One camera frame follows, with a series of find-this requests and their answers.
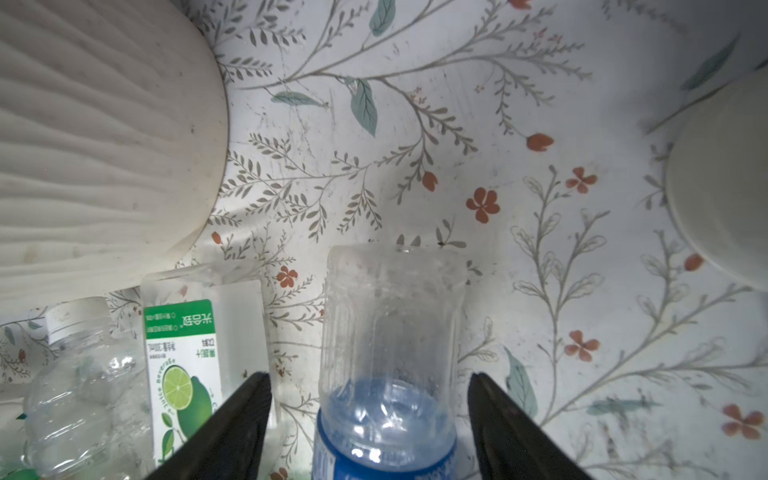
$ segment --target bottle cap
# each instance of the bottle cap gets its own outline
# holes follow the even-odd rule
[[[94,321],[110,321],[109,307],[103,296],[62,303],[45,313],[45,323],[48,325],[48,343],[57,341],[74,333],[82,332],[93,327]]]

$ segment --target white ceramic bowl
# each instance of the white ceramic bowl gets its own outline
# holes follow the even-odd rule
[[[0,306],[167,270],[217,196],[227,105],[168,1],[0,2]]]
[[[704,102],[675,143],[667,199],[690,245],[768,291],[768,68]]]

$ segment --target green leaf illustration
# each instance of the green leaf illustration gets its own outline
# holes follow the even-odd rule
[[[509,376],[507,376],[507,394],[518,404],[523,412],[532,419],[538,413],[536,394],[533,391],[531,380],[520,360],[516,359],[507,347],[504,347],[509,359]]]
[[[707,60],[705,60],[699,69],[696,70],[696,73],[691,75],[690,78],[688,78],[680,86],[680,89],[690,91],[695,88],[699,88],[707,80],[712,78],[723,67],[723,65],[725,65],[725,62],[728,61],[728,58],[730,57],[730,54],[733,53],[733,48],[736,47],[736,43],[739,41],[740,36],[741,34],[739,33],[733,40],[730,41],[728,45],[724,46],[715,55],[712,55]]]
[[[299,105],[321,106],[317,101],[297,91],[281,91],[272,97],[272,102],[276,104],[293,105],[294,107],[298,107]]]
[[[352,104],[350,106],[360,125],[375,137],[379,114],[376,112],[376,106],[373,104],[373,91],[368,81],[357,81],[357,91],[352,96]]]
[[[374,37],[380,36],[395,19],[395,0],[379,0],[379,6],[373,12],[368,24]]]
[[[5,327],[5,336],[8,338],[8,341],[11,343],[11,345],[16,344],[16,338],[13,336],[13,330],[11,330],[10,326]]]
[[[163,458],[170,455],[171,450],[174,449],[174,431],[168,430],[163,435]]]
[[[597,400],[587,407],[587,415],[605,415],[606,413],[624,414],[639,409],[651,409],[661,406],[660,403],[645,400]]]

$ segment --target floral pattern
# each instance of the floral pattern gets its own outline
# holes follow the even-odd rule
[[[585,342],[584,334],[581,333],[581,330],[574,330],[573,332],[569,333],[568,336],[571,337],[575,344],[565,346],[565,355],[573,356],[578,353],[579,360],[582,362],[591,362],[592,355],[590,352],[594,352],[600,348],[600,342],[595,339]]]
[[[597,175],[584,176],[584,167],[574,168],[574,175],[576,178],[569,178],[565,181],[566,188],[576,187],[576,191],[580,194],[586,194],[589,191],[588,185],[594,185],[598,181]]]
[[[219,199],[179,264],[263,271],[272,480],[309,478],[326,255],[355,242],[465,257],[466,445],[484,371],[597,480],[764,477],[762,300],[680,238],[663,176],[695,106],[765,66],[764,2],[177,3],[230,106]],[[108,299],[135,333],[138,289]],[[44,313],[0,320],[3,382],[55,358]],[[478,478],[473,452],[457,469]]]
[[[750,412],[749,415],[742,418],[741,409],[732,403],[723,407],[723,414],[736,420],[723,424],[723,432],[729,437],[741,433],[745,439],[758,440],[761,438],[762,435],[756,427],[760,427],[766,420],[766,416],[762,412]]]
[[[475,190],[475,195],[472,198],[467,199],[467,208],[470,210],[477,210],[475,212],[475,219],[480,223],[487,223],[488,215],[495,215],[502,211],[502,208],[496,203],[497,195],[494,190],[485,191],[485,188],[480,187]]]
[[[283,265],[280,267],[280,273],[277,274],[277,281],[280,282],[282,288],[293,288],[293,280],[299,278],[299,274],[295,270],[288,270],[288,267]]]

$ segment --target blue bottle label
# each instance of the blue bottle label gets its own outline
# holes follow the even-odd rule
[[[456,443],[442,460],[433,466],[412,472],[383,472],[360,465],[331,445],[320,413],[317,414],[315,451],[312,460],[312,480],[454,480]]]

